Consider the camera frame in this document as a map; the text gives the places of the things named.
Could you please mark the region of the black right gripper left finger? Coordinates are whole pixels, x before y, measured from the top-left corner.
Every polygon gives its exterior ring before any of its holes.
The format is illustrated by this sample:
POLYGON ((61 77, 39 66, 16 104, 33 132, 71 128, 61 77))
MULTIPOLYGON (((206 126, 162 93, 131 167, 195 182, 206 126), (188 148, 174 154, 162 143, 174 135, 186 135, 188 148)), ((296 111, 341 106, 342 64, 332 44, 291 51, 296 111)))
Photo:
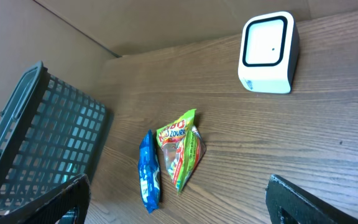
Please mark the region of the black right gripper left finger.
POLYGON ((28 204, 0 215, 0 223, 84 223, 91 200, 86 174, 78 174, 28 204))

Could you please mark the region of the blue snack packet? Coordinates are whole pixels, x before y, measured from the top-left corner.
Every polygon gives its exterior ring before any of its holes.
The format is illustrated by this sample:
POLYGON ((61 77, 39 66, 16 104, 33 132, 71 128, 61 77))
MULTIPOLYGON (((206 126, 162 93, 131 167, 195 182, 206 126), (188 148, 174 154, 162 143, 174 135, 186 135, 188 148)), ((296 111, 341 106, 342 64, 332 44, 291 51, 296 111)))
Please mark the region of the blue snack packet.
POLYGON ((138 173, 143 204, 148 213, 152 213, 160 202, 160 164, 151 130, 139 146, 138 173))

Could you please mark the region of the grey plastic mesh basket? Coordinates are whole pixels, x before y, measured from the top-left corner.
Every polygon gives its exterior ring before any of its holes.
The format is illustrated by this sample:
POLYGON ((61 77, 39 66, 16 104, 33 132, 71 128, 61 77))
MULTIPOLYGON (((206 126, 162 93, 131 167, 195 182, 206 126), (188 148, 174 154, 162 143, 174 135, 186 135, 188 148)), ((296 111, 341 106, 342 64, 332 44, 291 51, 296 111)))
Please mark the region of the grey plastic mesh basket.
POLYGON ((113 121, 109 108, 42 62, 23 73, 0 117, 0 211, 78 174, 93 178, 113 121))

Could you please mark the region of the white barcode scanner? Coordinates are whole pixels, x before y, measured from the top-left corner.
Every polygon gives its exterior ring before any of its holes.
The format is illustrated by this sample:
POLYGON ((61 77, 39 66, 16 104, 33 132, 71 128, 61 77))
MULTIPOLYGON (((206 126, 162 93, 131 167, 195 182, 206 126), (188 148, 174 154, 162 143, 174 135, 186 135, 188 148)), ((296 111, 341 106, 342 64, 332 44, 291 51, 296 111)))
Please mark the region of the white barcode scanner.
POLYGON ((238 65, 244 88, 257 93, 290 93, 299 49, 300 36, 289 12, 248 20, 242 30, 238 65))

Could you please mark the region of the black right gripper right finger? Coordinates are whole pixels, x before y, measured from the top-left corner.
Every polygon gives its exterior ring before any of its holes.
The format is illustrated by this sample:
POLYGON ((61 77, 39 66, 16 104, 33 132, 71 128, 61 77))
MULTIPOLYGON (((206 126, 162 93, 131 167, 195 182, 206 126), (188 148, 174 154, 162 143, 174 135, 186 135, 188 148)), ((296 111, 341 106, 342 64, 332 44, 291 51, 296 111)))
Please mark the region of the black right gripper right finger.
POLYGON ((279 175, 271 175, 265 203, 272 223, 358 223, 352 217, 279 175))

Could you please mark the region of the green Haribo candy bag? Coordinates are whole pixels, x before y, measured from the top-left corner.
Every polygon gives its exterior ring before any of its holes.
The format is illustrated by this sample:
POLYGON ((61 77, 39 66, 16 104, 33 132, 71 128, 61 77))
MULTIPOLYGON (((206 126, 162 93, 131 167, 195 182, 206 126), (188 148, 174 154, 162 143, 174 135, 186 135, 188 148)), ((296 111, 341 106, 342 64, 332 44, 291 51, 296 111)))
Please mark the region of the green Haribo candy bag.
POLYGON ((198 132, 196 110, 184 113, 174 122, 157 130, 157 143, 164 156, 165 169, 180 193, 206 152, 198 132))

